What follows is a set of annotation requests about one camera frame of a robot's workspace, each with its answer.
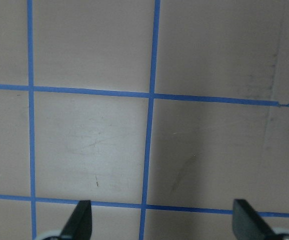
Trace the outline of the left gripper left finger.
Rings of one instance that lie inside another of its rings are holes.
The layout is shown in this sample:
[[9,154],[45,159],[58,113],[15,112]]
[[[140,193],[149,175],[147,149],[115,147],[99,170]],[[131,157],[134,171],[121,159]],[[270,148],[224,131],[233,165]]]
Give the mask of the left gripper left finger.
[[63,227],[60,240],[90,240],[92,236],[92,205],[90,200],[80,200]]

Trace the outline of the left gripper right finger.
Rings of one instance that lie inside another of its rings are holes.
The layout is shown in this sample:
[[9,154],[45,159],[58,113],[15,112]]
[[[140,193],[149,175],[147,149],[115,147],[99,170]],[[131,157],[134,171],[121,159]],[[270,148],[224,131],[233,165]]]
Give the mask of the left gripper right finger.
[[233,201],[232,231],[237,240],[280,239],[245,199]]

